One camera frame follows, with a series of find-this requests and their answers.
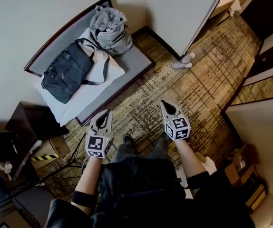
bag strap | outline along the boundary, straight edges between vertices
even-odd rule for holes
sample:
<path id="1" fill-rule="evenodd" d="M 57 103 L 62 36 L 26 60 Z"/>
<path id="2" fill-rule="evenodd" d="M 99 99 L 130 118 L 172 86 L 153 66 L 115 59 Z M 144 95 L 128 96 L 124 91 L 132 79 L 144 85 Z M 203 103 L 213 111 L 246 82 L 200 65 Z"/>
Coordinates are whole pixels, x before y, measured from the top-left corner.
<path id="1" fill-rule="evenodd" d="M 78 42 L 84 42 L 84 41 L 87 41 L 87 42 L 89 42 L 89 43 L 91 43 L 93 46 L 95 46 L 97 49 L 100 49 L 100 50 L 102 50 L 102 51 L 105 51 L 100 45 L 95 45 L 92 41 L 90 41 L 90 40 L 88 40 L 88 39 L 86 39 L 86 38 L 81 38 L 81 39 L 77 39 L 76 40 L 76 42 L 78 43 Z M 95 51 L 95 49 L 94 49 L 94 47 L 93 46 L 90 46 L 90 45 L 87 45 L 88 47 L 91 47 L 91 48 L 93 48 L 93 53 L 92 53 L 92 55 L 90 56 L 90 58 L 92 59 L 92 57 L 93 57 L 93 55 L 94 55 L 94 51 Z M 104 69 L 103 69 L 103 78 L 104 78 L 104 81 L 102 82 L 102 83 L 96 83 L 96 82 L 93 82 L 93 81 L 90 81 L 90 80 L 84 80 L 83 81 L 83 85 L 89 85 L 89 86 L 98 86 L 98 85 L 101 85 L 101 84 L 103 84 L 104 82 L 106 82 L 106 80 L 107 80 L 107 75 L 108 75 L 108 68 L 109 68 L 109 61 L 110 61 L 110 56 L 109 56 L 109 54 L 107 53 L 107 55 L 108 55 L 108 57 L 107 57 L 107 60 L 105 61 L 105 63 L 104 63 Z"/>

patterned carpet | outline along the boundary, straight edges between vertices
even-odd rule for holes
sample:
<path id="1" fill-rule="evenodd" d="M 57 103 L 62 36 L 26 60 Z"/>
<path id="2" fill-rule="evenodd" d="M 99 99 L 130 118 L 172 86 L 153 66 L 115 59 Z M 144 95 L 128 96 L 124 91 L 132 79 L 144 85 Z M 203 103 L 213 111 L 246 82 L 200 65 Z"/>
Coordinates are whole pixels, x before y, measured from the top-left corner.
<path id="1" fill-rule="evenodd" d="M 171 64 L 175 58 L 148 34 L 140 35 L 135 43 L 156 62 L 156 67 L 110 104 L 114 140 L 104 163 L 113 158 L 125 133 L 135 139 L 140 154 L 152 151 L 155 139 L 162 133 L 159 102 L 166 99 L 180 105 L 188 116 L 192 126 L 190 145 L 194 151 L 210 156 L 218 165 L 236 146 L 220 110 L 250 70 L 259 40 L 241 17 L 228 19 L 192 45 L 190 51 L 197 56 L 191 70 L 174 70 Z M 67 128 L 70 134 L 65 138 L 73 150 L 87 127 L 80 127 L 73 120 Z M 85 158 L 84 147 L 83 142 L 79 162 Z M 178 166 L 180 159 L 174 143 L 170 144 L 169 154 Z M 38 175 L 45 176 L 60 168 L 67 158 L 42 167 Z M 46 185 L 55 197 L 70 200 L 79 176 L 80 169 L 65 169 Z"/>

gray backpack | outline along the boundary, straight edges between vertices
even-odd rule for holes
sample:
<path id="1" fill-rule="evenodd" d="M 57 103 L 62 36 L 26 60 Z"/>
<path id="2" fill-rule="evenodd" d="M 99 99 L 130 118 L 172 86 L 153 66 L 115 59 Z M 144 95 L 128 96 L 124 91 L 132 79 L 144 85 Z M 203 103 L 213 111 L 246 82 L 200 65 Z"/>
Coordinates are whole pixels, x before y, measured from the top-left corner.
<path id="1" fill-rule="evenodd" d="M 93 53 L 89 57 L 78 44 L 84 40 L 92 44 L 92 46 L 87 45 L 93 49 Z M 94 65 L 92 59 L 94 56 L 94 47 L 99 48 L 85 38 L 78 39 L 70 44 L 70 46 L 54 59 L 44 72 L 41 86 L 48 90 L 55 99 L 66 104 L 81 85 L 100 85 L 104 83 L 107 79 L 110 61 L 109 55 L 103 69 L 104 81 L 102 83 L 96 83 L 85 80 Z"/>
<path id="2" fill-rule="evenodd" d="M 110 55 L 116 56 L 128 51 L 132 46 L 131 35 L 126 33 L 124 14 L 113 8 L 97 6 L 90 22 L 94 40 Z"/>

mirror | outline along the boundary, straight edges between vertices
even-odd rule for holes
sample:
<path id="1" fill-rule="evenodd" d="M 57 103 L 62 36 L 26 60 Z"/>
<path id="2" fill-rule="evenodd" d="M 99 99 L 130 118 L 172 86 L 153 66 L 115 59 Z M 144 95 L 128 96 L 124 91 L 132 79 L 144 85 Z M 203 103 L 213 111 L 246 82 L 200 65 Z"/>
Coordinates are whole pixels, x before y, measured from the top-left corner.
<path id="1" fill-rule="evenodd" d="M 273 98 L 273 76 L 243 86 L 231 105 L 245 104 L 270 98 Z"/>

white door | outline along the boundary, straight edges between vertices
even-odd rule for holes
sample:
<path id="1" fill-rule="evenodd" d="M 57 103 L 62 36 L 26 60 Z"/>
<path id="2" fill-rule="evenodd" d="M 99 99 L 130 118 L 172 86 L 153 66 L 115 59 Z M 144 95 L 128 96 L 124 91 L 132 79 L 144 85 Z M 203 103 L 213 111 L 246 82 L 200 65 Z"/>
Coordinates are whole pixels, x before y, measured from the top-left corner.
<path id="1" fill-rule="evenodd" d="M 183 55 L 219 0 L 147 0 L 148 25 Z"/>

